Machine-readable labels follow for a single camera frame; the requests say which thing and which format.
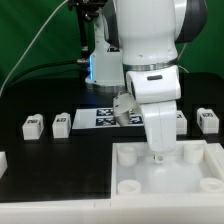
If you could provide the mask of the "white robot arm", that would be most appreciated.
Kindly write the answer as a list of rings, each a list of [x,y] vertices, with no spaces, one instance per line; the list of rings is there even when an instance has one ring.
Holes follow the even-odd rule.
[[[129,123],[131,111],[142,115],[149,149],[160,163],[176,146],[176,45],[202,31],[206,1],[104,0],[97,14],[87,87],[118,93],[113,116],[119,125]]]

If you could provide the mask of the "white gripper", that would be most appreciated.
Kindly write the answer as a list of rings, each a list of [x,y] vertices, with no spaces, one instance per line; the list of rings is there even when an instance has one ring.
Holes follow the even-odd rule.
[[[177,107],[175,101],[140,106],[149,149],[156,164],[164,162],[164,152],[176,145]]]

